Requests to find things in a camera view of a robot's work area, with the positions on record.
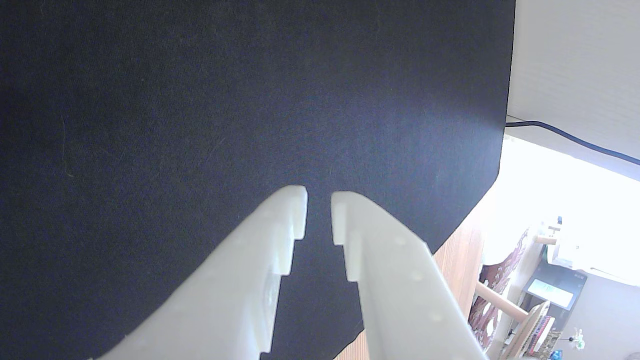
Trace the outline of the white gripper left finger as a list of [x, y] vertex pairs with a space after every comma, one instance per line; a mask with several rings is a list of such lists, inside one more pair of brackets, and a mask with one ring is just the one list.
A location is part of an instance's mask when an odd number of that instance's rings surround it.
[[281, 279], [291, 273], [306, 218], [306, 187], [275, 191], [103, 360], [258, 360], [269, 353]]

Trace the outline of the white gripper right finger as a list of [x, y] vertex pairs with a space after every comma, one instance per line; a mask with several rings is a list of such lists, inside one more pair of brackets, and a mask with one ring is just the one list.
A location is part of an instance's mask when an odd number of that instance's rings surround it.
[[333, 243], [358, 285], [371, 360], [484, 360], [427, 244], [363, 194], [331, 195]]

